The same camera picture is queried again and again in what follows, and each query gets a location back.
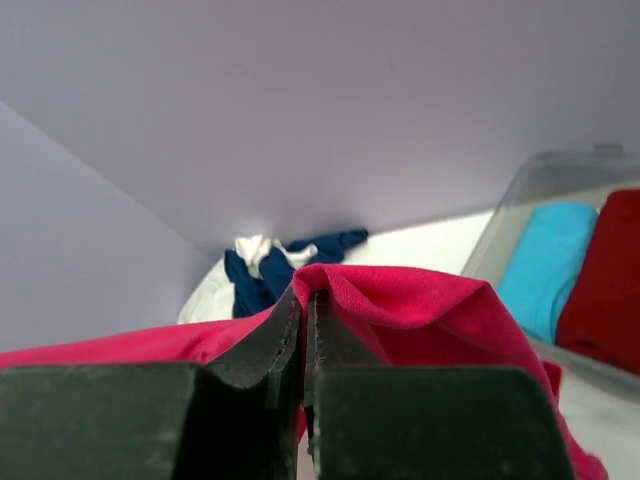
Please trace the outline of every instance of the clear plastic bin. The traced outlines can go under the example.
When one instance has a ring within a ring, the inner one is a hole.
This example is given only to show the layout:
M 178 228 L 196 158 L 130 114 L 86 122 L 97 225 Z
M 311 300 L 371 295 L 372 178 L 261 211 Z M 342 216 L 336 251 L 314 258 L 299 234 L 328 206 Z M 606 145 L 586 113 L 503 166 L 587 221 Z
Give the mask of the clear plastic bin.
M 640 188 L 640 156 L 616 145 L 593 152 L 551 152 L 539 155 L 518 171 L 480 237 L 462 275 L 487 280 L 497 287 L 532 210 L 559 200 L 603 206 L 621 188 Z M 542 358 L 552 360 L 607 391 L 640 400 L 640 376 L 530 339 Z

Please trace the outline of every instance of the dark blue fabric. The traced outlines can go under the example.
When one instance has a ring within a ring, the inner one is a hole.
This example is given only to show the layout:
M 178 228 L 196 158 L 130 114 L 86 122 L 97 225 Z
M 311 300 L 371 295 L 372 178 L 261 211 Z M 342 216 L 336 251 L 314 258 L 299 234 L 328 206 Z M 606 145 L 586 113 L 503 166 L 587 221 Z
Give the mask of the dark blue fabric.
M 319 237 L 291 242 L 287 246 L 287 251 L 299 252 L 313 243 L 318 247 L 318 253 L 307 262 L 307 265 L 313 265 L 314 263 L 340 263 L 344 260 L 345 251 L 364 242 L 368 236 L 369 232 L 364 228 L 329 233 Z
M 307 262 L 340 263 L 344 260 L 345 251 L 364 242 L 369 233 L 364 229 L 347 232 L 336 232 L 315 238 L 292 242 L 287 251 L 298 252 L 310 244 L 318 247 L 318 253 Z M 272 248 L 258 266 L 262 278 L 254 278 L 249 274 L 247 264 L 235 251 L 227 250 L 224 254 L 224 269 L 229 280 L 234 284 L 235 303 L 233 317 L 248 317 L 260 313 L 274 305 L 287 289 L 293 278 L 294 269 L 281 250 Z

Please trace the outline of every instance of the folded red cloth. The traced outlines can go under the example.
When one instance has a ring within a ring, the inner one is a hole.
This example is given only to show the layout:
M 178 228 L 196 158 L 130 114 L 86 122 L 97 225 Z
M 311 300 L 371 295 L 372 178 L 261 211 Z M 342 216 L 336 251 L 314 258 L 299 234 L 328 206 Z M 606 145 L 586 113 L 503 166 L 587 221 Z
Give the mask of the folded red cloth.
M 640 190 L 609 195 L 576 285 L 560 315 L 557 344 L 640 374 Z
M 485 282 L 399 267 L 313 265 L 296 272 L 293 287 L 304 309 L 312 293 L 329 290 L 345 325 L 392 365 L 509 365 L 540 382 L 580 480 L 606 480 L 600 461 L 575 442 L 557 409 L 560 369 L 542 364 L 522 331 Z M 70 345 L 0 355 L 0 367 L 151 361 L 207 363 L 241 340 L 268 315 L 176 325 Z

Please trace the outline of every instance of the gray wall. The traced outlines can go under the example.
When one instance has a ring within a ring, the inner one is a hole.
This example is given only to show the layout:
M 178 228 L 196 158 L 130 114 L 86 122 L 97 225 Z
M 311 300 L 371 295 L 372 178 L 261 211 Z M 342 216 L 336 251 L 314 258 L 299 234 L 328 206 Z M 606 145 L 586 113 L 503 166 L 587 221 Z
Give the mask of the gray wall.
M 208 263 L 0 104 L 0 351 L 175 323 Z
M 639 148 L 634 0 L 0 0 L 0 99 L 207 254 Z

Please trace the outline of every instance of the blue towel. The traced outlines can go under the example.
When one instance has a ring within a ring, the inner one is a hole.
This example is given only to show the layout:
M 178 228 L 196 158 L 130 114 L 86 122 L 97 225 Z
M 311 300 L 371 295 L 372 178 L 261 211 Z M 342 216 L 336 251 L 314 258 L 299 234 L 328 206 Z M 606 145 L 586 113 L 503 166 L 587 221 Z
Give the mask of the blue towel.
M 536 208 L 497 293 L 530 336 L 555 343 L 558 318 L 575 285 L 598 213 L 581 203 Z
M 340 263 L 344 260 L 345 251 L 364 242 L 368 235 L 364 229 L 336 232 L 297 240 L 287 246 L 287 250 L 298 252 L 314 244 L 318 248 L 318 253 L 307 262 L 307 265 Z M 274 305 L 291 283 L 294 273 L 293 267 L 282 251 L 277 248 L 272 248 L 269 255 L 260 262 L 258 269 L 262 278 L 251 276 L 245 261 L 233 250 L 225 252 L 224 268 L 229 280 L 234 284 L 234 318 L 255 315 Z

